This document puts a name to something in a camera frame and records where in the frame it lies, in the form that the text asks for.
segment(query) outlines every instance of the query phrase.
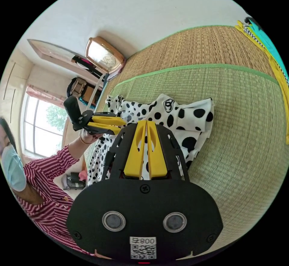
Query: green mat border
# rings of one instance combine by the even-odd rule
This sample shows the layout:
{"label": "green mat border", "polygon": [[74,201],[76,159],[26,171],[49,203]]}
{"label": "green mat border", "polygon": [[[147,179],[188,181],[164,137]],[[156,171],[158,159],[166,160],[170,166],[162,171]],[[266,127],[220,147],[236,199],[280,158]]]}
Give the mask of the green mat border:
{"label": "green mat border", "polygon": [[158,40],[158,41],[156,41],[156,42],[148,45],[147,47],[141,49],[140,51],[138,51],[138,52],[136,52],[136,53],[142,52],[142,51],[145,50],[146,48],[148,48],[148,47],[150,47],[150,46],[152,46],[152,45],[154,45],[154,44],[156,44],[156,43],[158,43],[158,42],[160,42],[160,41],[162,41],[162,40],[164,40],[164,39],[166,39],[166,38],[168,38],[168,37],[170,37],[170,36],[173,36],[173,35],[175,35],[175,34],[181,33],[181,32],[183,32],[183,31],[187,31],[187,30],[191,30],[191,29],[197,29],[197,28],[204,28],[204,27],[217,27],[217,26],[218,26],[218,27],[219,27],[219,26],[222,26],[222,27],[235,28],[234,26],[231,26],[231,25],[202,25],[202,26],[196,26],[196,27],[189,27],[189,28],[186,28],[186,29],[182,29],[182,30],[180,30],[180,31],[177,31],[177,32],[175,32],[175,33],[172,33],[172,34],[170,34],[170,35],[168,35],[168,36],[166,36],[166,37],[164,37],[164,38],[162,38],[162,39],[160,39],[160,40]]}
{"label": "green mat border", "polygon": [[142,74],[142,75],[138,75],[138,76],[135,76],[135,77],[132,77],[128,80],[125,80],[125,81],[122,81],[120,83],[118,83],[113,89],[112,91],[124,84],[124,83],[127,83],[127,82],[130,82],[130,81],[133,81],[135,79],[138,79],[138,78],[143,78],[143,77],[147,77],[147,76],[152,76],[152,75],[156,75],[158,73],[165,73],[165,72],[169,72],[169,71],[172,71],[172,70],[181,70],[181,69],[193,69],[193,68],[226,68],[226,69],[233,69],[233,70],[239,70],[239,71],[245,71],[245,72],[248,72],[248,73],[252,73],[254,75],[258,75],[260,77],[263,77],[265,79],[268,79],[274,83],[276,83],[277,85],[279,85],[278,81],[276,79],[274,79],[273,77],[271,77],[270,75],[267,75],[261,71],[258,71],[258,70],[255,70],[255,69],[251,69],[251,68],[248,68],[248,67],[244,67],[244,66],[239,66],[239,65],[231,65],[231,64],[192,64],[192,65],[183,65],[183,66],[177,66],[177,67],[170,67],[170,68],[166,68],[166,69],[162,69],[162,70],[158,70],[158,71],[153,71],[153,72],[149,72],[149,73],[145,73],[145,74]]}

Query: black handle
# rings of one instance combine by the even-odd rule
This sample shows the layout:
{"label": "black handle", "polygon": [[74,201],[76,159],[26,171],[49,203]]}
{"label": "black handle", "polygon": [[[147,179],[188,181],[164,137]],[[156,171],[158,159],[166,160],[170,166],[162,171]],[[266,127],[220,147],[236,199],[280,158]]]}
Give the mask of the black handle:
{"label": "black handle", "polygon": [[77,123],[78,119],[81,117],[81,112],[77,98],[75,96],[70,96],[64,101],[63,105],[71,123],[72,124]]}

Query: checkered trim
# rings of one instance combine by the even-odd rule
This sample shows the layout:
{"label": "checkered trim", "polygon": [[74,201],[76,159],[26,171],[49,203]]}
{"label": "checkered trim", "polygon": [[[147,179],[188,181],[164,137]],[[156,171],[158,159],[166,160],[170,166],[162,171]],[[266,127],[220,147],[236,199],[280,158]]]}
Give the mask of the checkered trim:
{"label": "checkered trim", "polygon": [[[260,44],[264,49],[265,47],[259,42],[259,40],[253,35],[253,33],[249,30],[249,27],[248,26],[245,26],[243,24],[243,30],[246,34],[248,34],[249,36],[251,36],[256,42],[258,42],[258,44]],[[285,80],[286,80],[286,83],[289,87],[289,80],[287,79],[287,76],[284,74],[282,68],[279,66],[279,64],[276,62],[276,64],[278,65],[278,67],[280,68],[281,72],[283,73],[284,77],[285,77]]]}

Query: woman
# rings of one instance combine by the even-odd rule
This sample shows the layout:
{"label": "woman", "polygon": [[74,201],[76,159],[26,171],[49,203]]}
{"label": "woman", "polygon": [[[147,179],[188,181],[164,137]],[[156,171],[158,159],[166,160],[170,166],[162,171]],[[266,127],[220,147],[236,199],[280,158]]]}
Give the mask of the woman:
{"label": "woman", "polygon": [[89,145],[101,136],[83,131],[80,137],[56,155],[32,160],[23,167],[9,125],[0,117],[2,169],[19,204],[35,225],[52,239],[89,255],[91,254],[76,245],[66,228],[73,200],[53,182],[53,179],[64,174],[78,162]]}

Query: yellow cloth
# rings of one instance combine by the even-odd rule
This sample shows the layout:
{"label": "yellow cloth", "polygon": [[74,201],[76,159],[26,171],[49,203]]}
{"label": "yellow cloth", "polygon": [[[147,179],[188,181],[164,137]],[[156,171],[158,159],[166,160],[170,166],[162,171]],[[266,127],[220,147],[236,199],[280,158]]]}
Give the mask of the yellow cloth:
{"label": "yellow cloth", "polygon": [[[287,123],[286,144],[289,145],[289,88],[286,83],[286,79],[282,71],[278,67],[275,59],[270,54],[270,52],[266,48],[263,48],[256,40],[254,40],[254,38],[252,38],[251,36],[249,36],[247,33],[244,32],[244,26],[241,21],[238,21],[238,25],[236,25],[235,28],[239,30],[240,32],[242,32],[249,40],[251,40],[260,50],[262,50],[268,56],[269,64],[273,70],[276,80],[279,83],[279,86],[282,91],[283,99],[284,99],[286,123]],[[255,36],[255,38],[263,45],[263,43],[261,42],[261,40],[258,39],[257,36]]]}

